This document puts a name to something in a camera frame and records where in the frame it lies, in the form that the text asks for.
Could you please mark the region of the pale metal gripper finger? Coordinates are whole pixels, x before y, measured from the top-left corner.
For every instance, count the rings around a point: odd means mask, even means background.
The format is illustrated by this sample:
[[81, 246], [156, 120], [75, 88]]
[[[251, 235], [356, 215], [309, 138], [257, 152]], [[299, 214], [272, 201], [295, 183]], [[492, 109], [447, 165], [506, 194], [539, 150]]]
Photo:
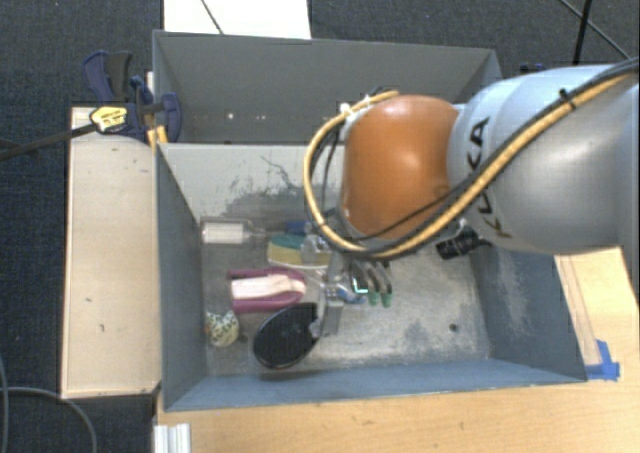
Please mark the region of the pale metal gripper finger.
[[325, 302], [323, 315], [323, 335], [336, 335], [340, 329], [344, 302], [341, 299], [328, 299]]
[[325, 305], [316, 302], [310, 303], [311, 319], [309, 323], [309, 332], [313, 338], [321, 338], [323, 336]]

